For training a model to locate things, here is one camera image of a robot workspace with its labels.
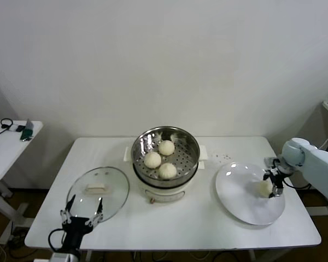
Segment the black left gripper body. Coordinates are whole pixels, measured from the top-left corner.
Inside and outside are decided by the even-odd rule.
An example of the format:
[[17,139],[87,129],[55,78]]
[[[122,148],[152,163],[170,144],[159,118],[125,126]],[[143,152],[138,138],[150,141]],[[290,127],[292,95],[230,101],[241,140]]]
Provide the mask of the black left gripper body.
[[71,217],[62,222],[62,229],[66,233],[63,248],[80,248],[83,237],[92,232],[89,219],[84,217]]

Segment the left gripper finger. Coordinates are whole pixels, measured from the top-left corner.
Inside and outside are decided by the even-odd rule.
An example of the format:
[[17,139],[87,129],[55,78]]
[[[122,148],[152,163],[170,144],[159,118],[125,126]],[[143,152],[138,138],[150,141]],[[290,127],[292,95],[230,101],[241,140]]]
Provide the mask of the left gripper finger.
[[74,203],[74,199],[75,199],[75,194],[72,196],[70,200],[67,201],[65,209],[60,211],[62,224],[71,224],[72,222],[70,210]]
[[96,227],[101,221],[103,221],[103,203],[102,203],[102,201],[103,201],[103,198],[99,198],[96,213],[85,222],[86,226]]

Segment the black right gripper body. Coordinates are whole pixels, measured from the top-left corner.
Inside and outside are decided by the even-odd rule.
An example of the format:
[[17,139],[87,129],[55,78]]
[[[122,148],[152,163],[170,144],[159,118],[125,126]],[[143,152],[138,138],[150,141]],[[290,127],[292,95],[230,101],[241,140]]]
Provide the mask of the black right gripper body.
[[273,184],[273,190],[281,190],[284,188],[284,176],[278,169],[270,169],[270,180]]

